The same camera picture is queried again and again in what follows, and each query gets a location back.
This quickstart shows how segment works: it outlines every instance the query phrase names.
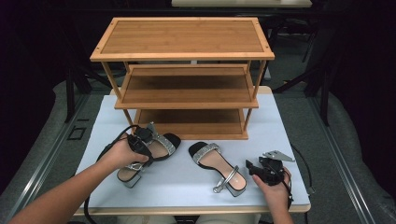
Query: shoe rack shelf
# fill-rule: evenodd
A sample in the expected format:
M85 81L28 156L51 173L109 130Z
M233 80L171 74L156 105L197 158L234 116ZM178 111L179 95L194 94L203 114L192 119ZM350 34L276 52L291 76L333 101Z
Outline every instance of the shoe rack shelf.
M91 61L102 63L130 124L154 121L182 139L248 139L255 86L274 58L256 18L114 18ZM261 61L256 85L253 60ZM125 65L120 89L109 62Z

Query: hand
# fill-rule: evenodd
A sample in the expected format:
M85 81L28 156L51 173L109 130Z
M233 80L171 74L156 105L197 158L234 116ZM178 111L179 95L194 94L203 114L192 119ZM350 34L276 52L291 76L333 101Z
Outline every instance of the hand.
M290 171L286 167L283 168L285 169L285 173L288 173L288 175L285 174L284 181L287 185L289 185L291 176ZM285 209L288 210L289 194L283 183L279 183L274 186L268 186L262 182L262 180L257 175L253 176L253 180L262 190L270 211Z
M135 153L131 150L126 139L125 133L114 146L99 160L102 164L112 166L112 169L117 170L134 161L146 162L149 160L148 156Z

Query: forearm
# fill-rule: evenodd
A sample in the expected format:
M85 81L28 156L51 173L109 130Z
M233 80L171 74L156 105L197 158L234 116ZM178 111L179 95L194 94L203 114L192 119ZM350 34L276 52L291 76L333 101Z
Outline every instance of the forearm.
M292 224L293 220L287 209L283 207L270 209L274 224Z
M96 163L37 198L9 223L66 223L113 171L113 167Z

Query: white tabletop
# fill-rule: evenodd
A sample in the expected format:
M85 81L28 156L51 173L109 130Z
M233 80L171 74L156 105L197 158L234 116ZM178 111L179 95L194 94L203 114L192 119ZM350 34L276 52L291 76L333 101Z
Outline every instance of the white tabletop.
M173 7L311 7L310 0L172 0Z
M128 126L122 110L114 109L117 97L104 97L98 117L93 125L90 141L78 167L78 172L95 163L104 146ZM177 151L165 161L151 164L139 182L128 189L117 179L117 172L108 176L92 193L90 213L92 215L133 214L224 214L262 213L268 208L262 192L248 174L245 160L259 166L258 158L263 152L278 150L294 158L273 94L258 94L260 108L253 109L247 127L248 140L216 140L222 156L247 180L244 193L234 197L227 189L214 193L219 182L216 171L205 170L192 161L188 152L196 140L182 140ZM291 212L305 212L310 202L296 162L284 161L292 175L294 202ZM82 215L82 209L76 215Z

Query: high heel sandal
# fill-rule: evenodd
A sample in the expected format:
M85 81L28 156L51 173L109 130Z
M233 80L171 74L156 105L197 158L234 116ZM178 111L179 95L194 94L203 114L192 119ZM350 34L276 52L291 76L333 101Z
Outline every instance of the high heel sandal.
M145 136L146 139L150 139L145 147L151 153L151 157L153 161L163 161L169 158L180 145L180 138L172 133L166 133L164 135L160 135L157 133L154 123L151 122L147 130L150 131L149 136ZM145 167L149 166L150 163L141 163L141 162L133 162L132 164L119 169L117 173L117 178L121 181L126 187L132 188L137 181L142 176L142 172Z
M232 167L219 153L219 146L215 143L197 142L189 148L195 163L207 170L216 170L221 174L221 180L213 188L220 193L224 186L234 197L241 195L246 189L246 179L238 172L238 166Z

